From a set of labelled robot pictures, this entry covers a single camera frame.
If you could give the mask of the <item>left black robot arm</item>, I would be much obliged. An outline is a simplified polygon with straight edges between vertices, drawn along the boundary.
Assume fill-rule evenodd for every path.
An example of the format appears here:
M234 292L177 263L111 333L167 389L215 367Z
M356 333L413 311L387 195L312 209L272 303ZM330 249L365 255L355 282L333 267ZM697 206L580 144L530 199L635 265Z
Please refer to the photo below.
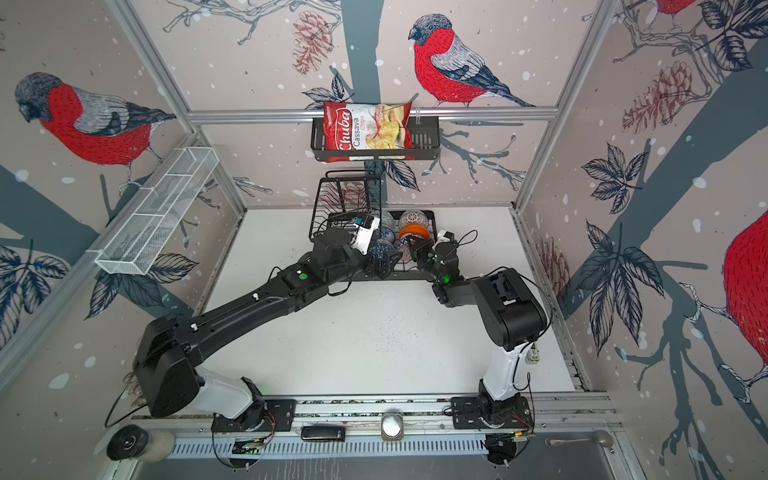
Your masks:
M296 263L246 295L196 317L160 317L147 325L133 372L152 417L187 409L224 417L241 430L259 427L265 402L253 381L209 373L203 363L254 329L330 295L337 282L350 282L359 273L387 278L402 257L397 248L360 251L341 228L326 230L312 243Z

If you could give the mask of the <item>orange plastic bowl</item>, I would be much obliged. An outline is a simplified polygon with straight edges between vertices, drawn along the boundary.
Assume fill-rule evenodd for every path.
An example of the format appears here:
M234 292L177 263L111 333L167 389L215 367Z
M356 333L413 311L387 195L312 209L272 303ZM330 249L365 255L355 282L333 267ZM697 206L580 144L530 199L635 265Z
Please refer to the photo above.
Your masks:
M407 236L416 236L421 239L431 238L428 228L419 223L412 223L400 229L399 239L403 240Z

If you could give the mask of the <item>grey green patterned bowl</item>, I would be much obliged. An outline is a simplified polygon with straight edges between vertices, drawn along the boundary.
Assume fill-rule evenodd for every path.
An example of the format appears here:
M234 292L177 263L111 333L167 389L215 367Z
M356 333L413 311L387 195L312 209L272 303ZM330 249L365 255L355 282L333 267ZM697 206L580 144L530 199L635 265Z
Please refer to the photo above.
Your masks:
M381 211L381 217L380 217L380 226L389 228L392 231L396 231L398 229L398 221L394 218L394 216L387 210Z

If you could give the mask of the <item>white brown patterned bowl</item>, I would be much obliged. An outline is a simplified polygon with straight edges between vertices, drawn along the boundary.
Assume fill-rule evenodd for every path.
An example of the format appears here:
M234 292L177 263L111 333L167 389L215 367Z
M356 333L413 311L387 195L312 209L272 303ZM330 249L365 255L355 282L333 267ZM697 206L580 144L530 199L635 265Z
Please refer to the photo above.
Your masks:
M418 224L425 228L429 227L429 219L425 212L421 210L406 210L398 219L398 227L404 229L407 226Z

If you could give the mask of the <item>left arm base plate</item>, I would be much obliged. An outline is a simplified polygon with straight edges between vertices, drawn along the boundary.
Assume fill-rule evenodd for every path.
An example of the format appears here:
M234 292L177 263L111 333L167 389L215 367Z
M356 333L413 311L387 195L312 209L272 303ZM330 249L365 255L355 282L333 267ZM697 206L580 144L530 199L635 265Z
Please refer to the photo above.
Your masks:
M255 401L234 419L216 414L213 433L288 432L291 430L297 402L294 399L261 399Z

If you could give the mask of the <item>black wire dish rack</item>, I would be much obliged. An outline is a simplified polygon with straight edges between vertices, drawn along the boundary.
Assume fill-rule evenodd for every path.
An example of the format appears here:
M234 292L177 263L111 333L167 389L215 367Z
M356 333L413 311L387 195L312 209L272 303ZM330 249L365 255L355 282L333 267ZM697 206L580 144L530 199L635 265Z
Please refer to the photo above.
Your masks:
M309 239L324 232L328 227L343 228L355 233L355 217L375 215L389 211L398 221L405 208L394 210L384 206L383 181L373 174L359 169L331 170L319 180L309 227ZM399 231L395 233L398 247Z

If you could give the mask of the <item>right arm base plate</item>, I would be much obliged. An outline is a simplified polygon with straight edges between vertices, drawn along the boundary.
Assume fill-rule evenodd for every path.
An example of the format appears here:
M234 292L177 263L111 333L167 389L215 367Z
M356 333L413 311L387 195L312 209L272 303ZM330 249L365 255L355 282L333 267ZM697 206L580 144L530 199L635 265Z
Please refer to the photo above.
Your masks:
M528 400L520 394L500 401L484 396L453 397L449 410L457 430L529 430L534 424Z

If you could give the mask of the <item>red white patterned bowl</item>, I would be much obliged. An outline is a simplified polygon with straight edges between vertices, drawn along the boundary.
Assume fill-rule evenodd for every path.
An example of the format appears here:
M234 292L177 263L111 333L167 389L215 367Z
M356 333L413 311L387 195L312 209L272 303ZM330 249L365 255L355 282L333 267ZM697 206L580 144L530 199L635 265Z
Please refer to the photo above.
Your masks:
M412 255L411 255L411 249L414 244L415 240L411 237L404 237L402 238L398 243L398 250L402 253L401 262L403 264L408 264L413 261Z

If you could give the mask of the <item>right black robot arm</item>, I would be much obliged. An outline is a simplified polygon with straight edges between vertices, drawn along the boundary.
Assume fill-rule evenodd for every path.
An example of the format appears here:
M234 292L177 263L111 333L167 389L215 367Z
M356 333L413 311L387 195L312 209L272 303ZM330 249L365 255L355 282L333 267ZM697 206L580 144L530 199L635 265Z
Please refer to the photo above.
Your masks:
M475 306L496 346L479 380L477 417L491 428L515 424L532 430L534 408L525 397L530 374L523 363L527 351L548 328L547 316L523 276L513 268L462 276L458 249L459 242L454 239L409 242L411 258L428 276L439 303L448 308Z

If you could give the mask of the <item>dark blue patterned bowl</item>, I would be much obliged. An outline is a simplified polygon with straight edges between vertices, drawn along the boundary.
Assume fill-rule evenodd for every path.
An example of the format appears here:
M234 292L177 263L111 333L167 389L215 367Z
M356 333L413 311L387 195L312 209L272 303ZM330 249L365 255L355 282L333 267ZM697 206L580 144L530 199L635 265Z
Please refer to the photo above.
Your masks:
M381 227L374 232L376 243L387 243L394 245L396 242L395 233L388 227Z

